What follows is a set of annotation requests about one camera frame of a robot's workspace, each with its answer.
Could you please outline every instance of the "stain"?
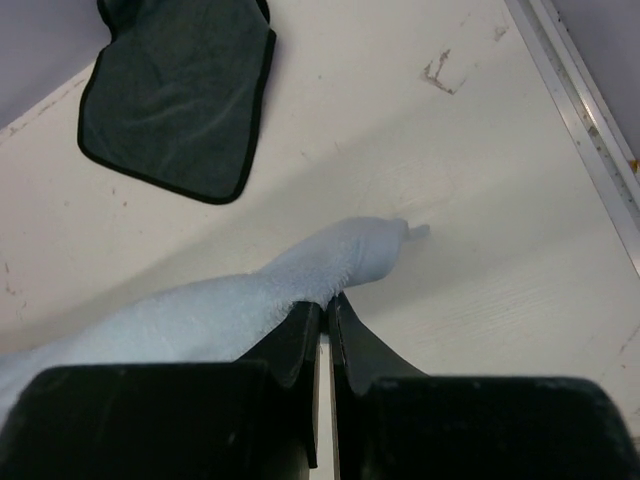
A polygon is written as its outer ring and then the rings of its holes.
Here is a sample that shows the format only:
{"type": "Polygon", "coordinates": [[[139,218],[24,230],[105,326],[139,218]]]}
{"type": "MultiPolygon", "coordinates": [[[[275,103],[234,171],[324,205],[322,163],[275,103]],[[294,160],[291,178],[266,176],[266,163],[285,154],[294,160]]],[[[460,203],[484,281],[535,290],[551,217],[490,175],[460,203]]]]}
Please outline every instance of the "stain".
{"type": "Polygon", "coordinates": [[[445,63],[447,63],[447,60],[449,60],[450,55],[451,55],[450,48],[440,54],[440,58],[438,59],[438,70],[436,70],[436,73],[433,75],[431,74],[431,67],[433,66],[433,60],[431,60],[431,62],[429,62],[429,65],[427,65],[424,71],[422,72],[422,78],[425,82],[433,85],[436,88],[439,88],[443,92],[448,93],[449,95],[455,95],[457,90],[453,90],[452,88],[448,88],[444,86],[439,79],[440,72],[442,72],[442,67],[444,67],[445,63]]]}
{"type": "Polygon", "coordinates": [[[493,29],[493,41],[498,43],[509,31],[509,27],[496,27],[493,29]]]}
{"type": "Polygon", "coordinates": [[[6,287],[4,288],[4,291],[7,292],[9,295],[11,295],[12,297],[15,297],[16,294],[18,293],[17,291],[13,290],[11,288],[11,285],[9,285],[9,282],[7,282],[6,287]]]}
{"type": "Polygon", "coordinates": [[[631,335],[629,335],[629,338],[627,338],[627,341],[624,342],[624,345],[622,345],[622,347],[620,347],[620,351],[618,352],[618,355],[622,355],[622,353],[625,351],[625,349],[627,348],[627,346],[633,342],[633,339],[636,338],[636,336],[638,335],[638,332],[640,332],[640,325],[638,325],[635,330],[631,333],[631,335]]]}

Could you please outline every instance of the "white fuzzy towel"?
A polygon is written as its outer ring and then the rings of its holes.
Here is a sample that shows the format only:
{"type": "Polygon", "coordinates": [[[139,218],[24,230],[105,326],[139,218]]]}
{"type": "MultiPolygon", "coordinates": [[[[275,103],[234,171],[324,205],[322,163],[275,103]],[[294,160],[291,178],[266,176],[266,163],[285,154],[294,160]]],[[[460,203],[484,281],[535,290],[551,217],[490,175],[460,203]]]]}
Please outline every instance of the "white fuzzy towel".
{"type": "Polygon", "coordinates": [[[261,270],[157,293],[78,334],[0,356],[0,426],[19,393],[58,365],[232,361],[287,316],[298,301],[323,308],[343,289],[380,280],[406,240],[427,226],[351,218],[312,235],[261,270]]]}

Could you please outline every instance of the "white wood grain board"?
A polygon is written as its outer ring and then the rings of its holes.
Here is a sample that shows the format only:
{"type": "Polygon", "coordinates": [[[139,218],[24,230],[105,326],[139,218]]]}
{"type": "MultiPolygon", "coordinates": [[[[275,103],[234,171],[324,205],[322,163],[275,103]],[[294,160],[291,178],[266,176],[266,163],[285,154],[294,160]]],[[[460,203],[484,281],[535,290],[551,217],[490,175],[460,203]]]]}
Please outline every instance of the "white wood grain board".
{"type": "Polygon", "coordinates": [[[349,215],[429,222],[349,292],[429,373],[599,381],[640,432],[640,281],[498,0],[272,0],[278,33],[244,195],[199,204],[78,150],[90,68],[0,133],[0,348],[161,288],[261,266],[349,215]],[[445,55],[438,81],[428,82],[445,55]]]}

